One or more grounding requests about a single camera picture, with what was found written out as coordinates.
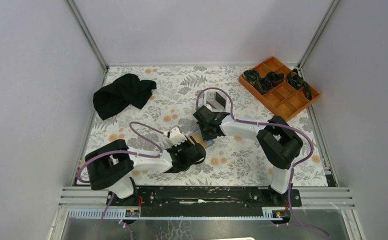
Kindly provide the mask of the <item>grey blue card holder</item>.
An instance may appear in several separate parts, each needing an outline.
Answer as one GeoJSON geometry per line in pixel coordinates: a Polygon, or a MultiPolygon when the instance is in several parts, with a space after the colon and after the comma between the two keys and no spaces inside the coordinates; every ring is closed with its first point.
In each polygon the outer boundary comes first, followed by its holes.
{"type": "Polygon", "coordinates": [[[213,140],[204,140],[203,139],[203,136],[202,136],[202,133],[201,133],[200,129],[198,129],[198,130],[192,132],[191,134],[189,134],[188,139],[189,140],[190,139],[194,139],[196,143],[199,143],[205,149],[214,144],[213,140]]]}

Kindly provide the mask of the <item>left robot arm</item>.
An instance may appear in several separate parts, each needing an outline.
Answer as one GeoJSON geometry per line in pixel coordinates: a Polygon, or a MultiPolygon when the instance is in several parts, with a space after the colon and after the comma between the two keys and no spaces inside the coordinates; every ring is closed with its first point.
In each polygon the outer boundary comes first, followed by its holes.
{"type": "Polygon", "coordinates": [[[205,158],[204,147],[190,140],[163,151],[146,151],[128,147],[125,140],[118,139],[88,153],[80,170],[87,171],[86,183],[93,191],[108,190],[130,206],[137,200],[133,171],[176,174],[205,158]]]}

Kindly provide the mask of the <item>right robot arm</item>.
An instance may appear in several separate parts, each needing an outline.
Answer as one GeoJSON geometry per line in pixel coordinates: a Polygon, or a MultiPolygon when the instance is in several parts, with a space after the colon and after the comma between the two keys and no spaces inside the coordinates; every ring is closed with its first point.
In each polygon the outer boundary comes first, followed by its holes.
{"type": "Polygon", "coordinates": [[[211,111],[206,106],[201,106],[193,116],[204,141],[224,136],[257,141],[273,166],[269,201],[281,206],[289,199],[291,169],[304,143],[282,117],[275,115],[263,125],[236,119],[229,112],[211,111]]]}

